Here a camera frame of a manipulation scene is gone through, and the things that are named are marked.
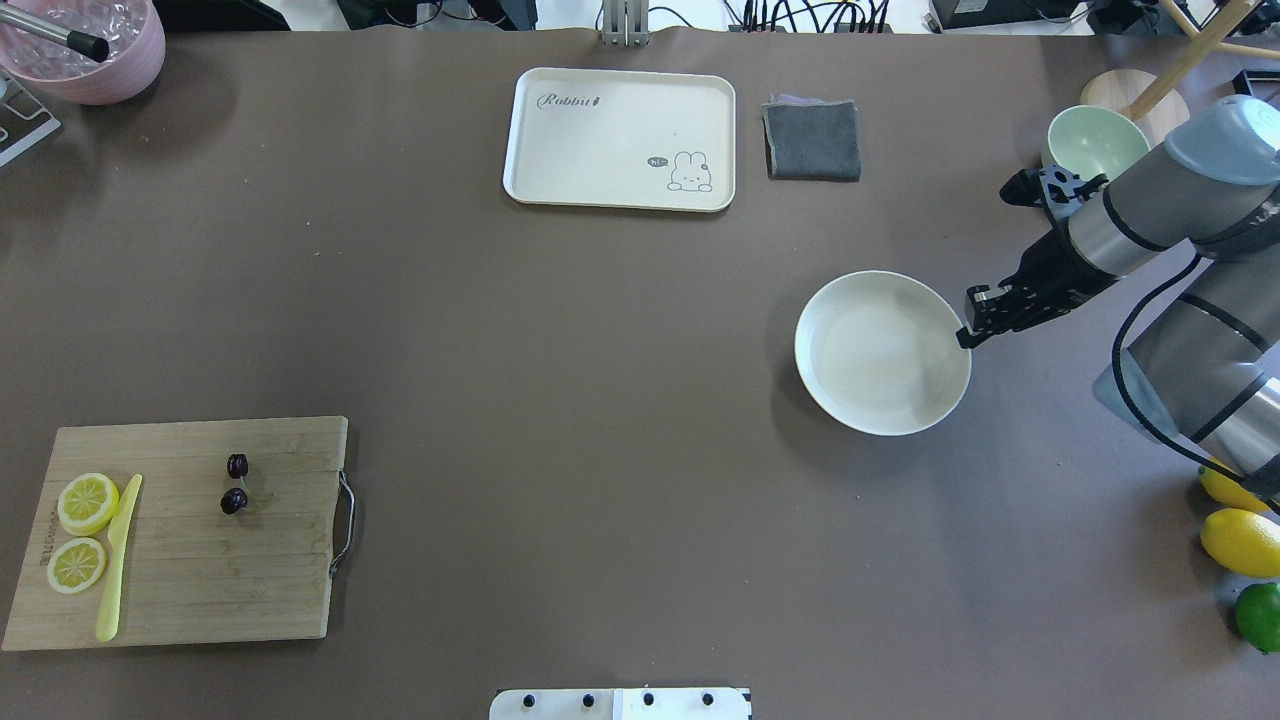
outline wooden base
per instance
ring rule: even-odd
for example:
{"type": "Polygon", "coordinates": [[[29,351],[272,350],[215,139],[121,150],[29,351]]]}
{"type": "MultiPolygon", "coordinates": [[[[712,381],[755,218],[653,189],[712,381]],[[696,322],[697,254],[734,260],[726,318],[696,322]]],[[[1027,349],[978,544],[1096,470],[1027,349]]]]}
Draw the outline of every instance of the wooden base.
{"type": "MultiPolygon", "coordinates": [[[[1156,81],[1156,76],[1142,70],[1108,70],[1089,81],[1080,92],[1080,104],[1098,105],[1120,113],[1156,81]]],[[[1155,147],[1165,141],[1171,129],[1192,117],[1187,101],[1176,90],[1156,104],[1147,117],[1134,120],[1155,147]]]]}

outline pink bowl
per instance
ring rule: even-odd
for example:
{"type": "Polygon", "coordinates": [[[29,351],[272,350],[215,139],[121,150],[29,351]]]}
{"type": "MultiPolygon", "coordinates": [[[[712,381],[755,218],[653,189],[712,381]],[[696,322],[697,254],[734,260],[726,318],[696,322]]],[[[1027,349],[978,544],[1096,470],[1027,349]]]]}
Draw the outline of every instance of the pink bowl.
{"type": "MultiPolygon", "coordinates": [[[[138,37],[119,55],[82,76],[65,79],[32,77],[17,68],[8,53],[3,51],[0,51],[0,64],[28,88],[42,90],[70,102],[110,105],[128,100],[146,90],[160,74],[160,65],[164,64],[164,27],[160,24],[160,15],[156,14],[155,5],[151,4],[151,0],[128,1],[131,5],[145,6],[146,15],[138,37]]],[[[44,15],[51,5],[58,4],[58,0],[9,0],[9,4],[32,14],[44,15]]],[[[12,27],[0,27],[0,45],[15,42],[15,36],[19,32],[22,31],[12,27]]]]}

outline gray cloth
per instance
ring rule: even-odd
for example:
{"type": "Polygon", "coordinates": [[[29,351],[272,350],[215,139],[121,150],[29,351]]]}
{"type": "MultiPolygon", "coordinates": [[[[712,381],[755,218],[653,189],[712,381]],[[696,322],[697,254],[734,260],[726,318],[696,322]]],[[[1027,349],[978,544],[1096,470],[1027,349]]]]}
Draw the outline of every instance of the gray cloth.
{"type": "Polygon", "coordinates": [[[780,96],[764,105],[769,177],[854,182],[863,176],[858,106],[780,96]]]}

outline wooden cutting board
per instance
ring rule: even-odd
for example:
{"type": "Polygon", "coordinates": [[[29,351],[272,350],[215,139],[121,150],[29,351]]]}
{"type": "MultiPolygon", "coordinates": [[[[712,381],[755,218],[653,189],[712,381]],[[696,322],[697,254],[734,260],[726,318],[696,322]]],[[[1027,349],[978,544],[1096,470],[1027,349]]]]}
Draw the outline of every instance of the wooden cutting board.
{"type": "MultiPolygon", "coordinates": [[[[323,638],[346,455],[346,418],[58,430],[3,648],[323,638]],[[227,475],[236,452],[250,461],[250,509],[224,515],[218,501],[236,484],[227,475]],[[106,583],[64,596],[46,579],[50,555],[72,538],[58,521],[58,493],[83,473],[102,473],[122,492],[142,474],[120,630],[108,643],[93,638],[106,583]]],[[[93,537],[110,562],[106,530],[93,537]]]]}

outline lime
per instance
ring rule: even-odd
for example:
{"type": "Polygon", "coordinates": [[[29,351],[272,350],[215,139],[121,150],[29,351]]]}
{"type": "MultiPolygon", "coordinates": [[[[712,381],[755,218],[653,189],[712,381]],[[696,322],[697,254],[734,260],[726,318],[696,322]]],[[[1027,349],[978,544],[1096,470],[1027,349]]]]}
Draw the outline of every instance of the lime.
{"type": "Polygon", "coordinates": [[[1235,598],[1235,626],[1262,652],[1280,650],[1280,583],[1244,588],[1235,598]]]}
{"type": "Polygon", "coordinates": [[[1201,544],[1220,565],[1251,578],[1280,575],[1280,525],[1228,507],[1204,519],[1201,544]]]}
{"type": "Polygon", "coordinates": [[[120,506],[120,491],[101,473],[86,473],[58,496],[58,519],[73,536],[91,536],[111,521],[120,506]]]}
{"type": "Polygon", "coordinates": [[[74,594],[92,585],[106,568],[106,550],[93,538],[76,538],[54,551],[49,559],[49,584],[63,594],[74,594]]]}
{"type": "Polygon", "coordinates": [[[1228,507],[1239,507],[1251,512],[1267,511],[1267,506],[1261,500],[1253,497],[1252,492],[1242,488],[1240,483],[1217,470],[1201,468],[1199,478],[1201,484],[1204,486],[1204,492],[1228,507]]]}

